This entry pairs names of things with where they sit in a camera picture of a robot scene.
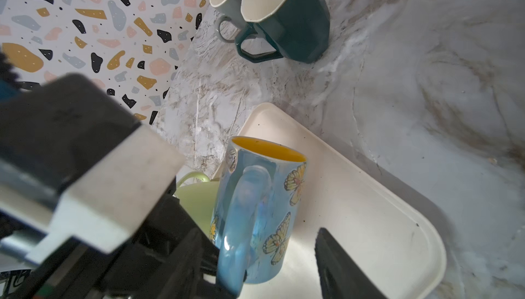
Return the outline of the light green mug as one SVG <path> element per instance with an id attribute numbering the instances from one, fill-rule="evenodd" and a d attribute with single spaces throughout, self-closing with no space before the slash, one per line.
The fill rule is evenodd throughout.
<path id="1" fill-rule="evenodd" d="M 175 197 L 206 236 L 211 231 L 219 186 L 219 181 L 197 171 L 187 173 L 176 184 Z"/>

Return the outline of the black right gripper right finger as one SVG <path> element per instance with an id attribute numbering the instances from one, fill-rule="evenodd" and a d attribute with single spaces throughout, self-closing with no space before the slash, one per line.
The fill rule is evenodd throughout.
<path id="1" fill-rule="evenodd" d="M 385 297 L 326 228 L 319 230 L 314 252 L 323 298 Z"/>

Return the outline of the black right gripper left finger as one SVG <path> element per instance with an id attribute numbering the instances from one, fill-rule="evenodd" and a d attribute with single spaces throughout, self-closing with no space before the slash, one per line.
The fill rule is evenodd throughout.
<path id="1" fill-rule="evenodd" d="M 136 298 L 193 298 L 201 280 L 202 237 L 192 229 L 135 294 Z"/>

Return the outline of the dark green mug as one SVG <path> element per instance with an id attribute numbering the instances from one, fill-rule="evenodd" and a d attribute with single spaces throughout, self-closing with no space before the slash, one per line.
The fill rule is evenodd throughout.
<path id="1" fill-rule="evenodd" d="M 330 14 L 325 0 L 241 0 L 247 25 L 237 35 L 240 57 L 252 63 L 288 58 L 317 61 L 329 46 Z M 251 54 L 242 48 L 251 36 L 261 36 L 273 51 Z"/>

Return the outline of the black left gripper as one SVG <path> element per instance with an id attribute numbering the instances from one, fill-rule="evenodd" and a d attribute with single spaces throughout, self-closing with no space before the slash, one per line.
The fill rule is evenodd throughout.
<path id="1" fill-rule="evenodd" d="M 29 275 L 17 298 L 136 298 L 137 291 L 192 230 L 202 237 L 201 280 L 193 298 L 232 298 L 205 276 L 217 272 L 219 251 L 174 197 L 171 184 L 138 231 L 105 254 L 70 239 Z"/>

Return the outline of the blue butterfly mug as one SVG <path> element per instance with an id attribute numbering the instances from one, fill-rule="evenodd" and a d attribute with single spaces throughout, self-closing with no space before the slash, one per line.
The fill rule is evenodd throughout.
<path id="1" fill-rule="evenodd" d="M 209 238 L 220 251 L 216 281 L 233 296 L 281 270 L 307 163 L 305 155 L 281 144 L 246 136 L 229 140 Z"/>

